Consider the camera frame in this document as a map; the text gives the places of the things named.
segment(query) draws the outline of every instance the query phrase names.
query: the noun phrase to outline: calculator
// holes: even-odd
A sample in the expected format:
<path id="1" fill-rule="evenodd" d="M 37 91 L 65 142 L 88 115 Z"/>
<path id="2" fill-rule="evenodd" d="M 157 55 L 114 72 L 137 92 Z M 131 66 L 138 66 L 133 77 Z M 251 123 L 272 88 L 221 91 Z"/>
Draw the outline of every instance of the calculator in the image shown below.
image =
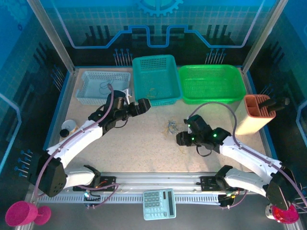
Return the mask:
<path id="1" fill-rule="evenodd" d="M 175 218 L 176 204 L 173 189 L 145 191 L 143 214 L 145 220 Z"/>

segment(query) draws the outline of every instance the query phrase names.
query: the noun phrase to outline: robotic arm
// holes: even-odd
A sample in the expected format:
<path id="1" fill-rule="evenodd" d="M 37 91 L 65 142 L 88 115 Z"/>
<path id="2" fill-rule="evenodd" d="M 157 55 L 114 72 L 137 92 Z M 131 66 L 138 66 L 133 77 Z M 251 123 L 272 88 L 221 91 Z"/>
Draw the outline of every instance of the robotic arm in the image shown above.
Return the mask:
<path id="1" fill-rule="evenodd" d="M 114 128 L 117 121 L 126 121 L 129 117 L 144 114 L 151 107 L 148 99 L 138 100 L 138 105 L 135 103 L 126 103 L 126 105 L 124 105 L 124 102 L 127 102 L 127 100 L 125 93 L 122 91 L 114 91 L 113 103 L 110 104 L 110 102 L 111 94 L 109 94 L 106 104 L 92 113 L 88 117 L 88 121 L 86 121 L 79 128 L 79 130 L 84 130 L 86 127 L 89 127 L 93 123 L 97 122 L 105 115 L 108 108 L 111 107 L 110 112 L 105 119 L 73 138 L 52 158 L 48 164 L 38 188 L 49 197 L 56 196 L 67 187 L 77 185 L 88 185 L 90 187 L 97 186 L 100 182 L 100 172 L 98 170 L 89 165 L 85 165 L 79 169 L 66 170 L 69 162 L 86 146 L 102 137 L 110 129 Z M 55 150 L 60 148 L 66 139 L 57 145 L 48 148 L 46 152 L 35 152 L 33 154 L 27 177 L 30 183 L 36 184 L 38 175 L 43 165 L 50 155 L 52 155 Z"/>
<path id="2" fill-rule="evenodd" d="M 216 183 L 221 189 L 226 190 L 229 187 L 247 189 L 267 197 L 273 205 L 280 209 L 287 210 L 290 207 L 297 197 L 297 191 L 272 165 L 283 170 L 301 188 L 301 184 L 296 181 L 299 174 L 294 169 L 283 166 L 280 161 L 266 157 L 238 140 L 235 141 L 231 134 L 222 128 L 212 130 L 199 115 L 194 115 L 184 121 L 188 125 L 188 131 L 177 134 L 178 145 L 204 146 L 208 150 L 214 150 L 236 160 L 255 173 L 243 172 L 225 165 L 215 176 Z M 257 156 L 265 158 L 270 164 L 260 160 Z"/>

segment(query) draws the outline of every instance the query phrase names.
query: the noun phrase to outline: green plastic basket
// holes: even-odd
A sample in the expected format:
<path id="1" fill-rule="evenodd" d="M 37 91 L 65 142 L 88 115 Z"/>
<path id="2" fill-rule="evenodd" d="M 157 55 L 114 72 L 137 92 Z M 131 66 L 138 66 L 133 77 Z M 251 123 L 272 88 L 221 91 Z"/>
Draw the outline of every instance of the green plastic basket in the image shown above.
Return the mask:
<path id="1" fill-rule="evenodd" d="M 192 65 L 179 69 L 183 100 L 187 104 L 232 103 L 246 94 L 239 70 L 230 65 Z"/>

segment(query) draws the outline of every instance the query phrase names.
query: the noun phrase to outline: black bracket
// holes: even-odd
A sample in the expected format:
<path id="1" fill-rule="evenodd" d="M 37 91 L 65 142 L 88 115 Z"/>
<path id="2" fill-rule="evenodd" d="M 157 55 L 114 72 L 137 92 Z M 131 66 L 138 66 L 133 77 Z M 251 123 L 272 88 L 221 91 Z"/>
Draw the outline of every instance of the black bracket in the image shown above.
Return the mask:
<path id="1" fill-rule="evenodd" d="M 110 185 L 110 184 L 114 184 L 116 183 L 116 177 L 115 176 L 100 176 L 100 186 L 106 186 L 106 185 Z M 112 186 L 112 187 L 109 187 L 109 188 L 103 188 L 103 189 L 99 189 L 99 190 L 95 190 L 95 192 L 113 192 L 115 190 L 115 187 L 116 186 Z M 74 186 L 72 188 L 72 190 L 74 192 L 85 192 L 86 189 L 83 189 L 83 188 L 80 188 L 78 186 Z"/>
<path id="2" fill-rule="evenodd" d="M 201 176 L 200 180 L 201 182 L 196 184 L 201 186 L 202 192 L 221 191 L 221 188 L 217 185 L 214 176 Z"/>

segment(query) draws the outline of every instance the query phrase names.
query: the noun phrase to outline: light blue basket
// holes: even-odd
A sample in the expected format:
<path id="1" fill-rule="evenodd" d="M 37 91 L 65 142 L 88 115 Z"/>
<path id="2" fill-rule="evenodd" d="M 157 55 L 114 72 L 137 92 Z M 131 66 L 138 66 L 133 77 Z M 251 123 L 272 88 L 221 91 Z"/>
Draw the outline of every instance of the light blue basket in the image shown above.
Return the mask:
<path id="1" fill-rule="evenodd" d="M 107 87 L 108 83 L 112 85 L 114 90 L 130 91 L 130 73 L 127 72 L 85 71 L 81 79 L 84 84 L 81 90 L 77 90 L 76 98 L 82 104 L 105 104 L 111 93 Z"/>
<path id="2" fill-rule="evenodd" d="M 135 99 L 147 98 L 152 106 L 174 104 L 182 98 L 179 74 L 172 55 L 133 60 Z"/>

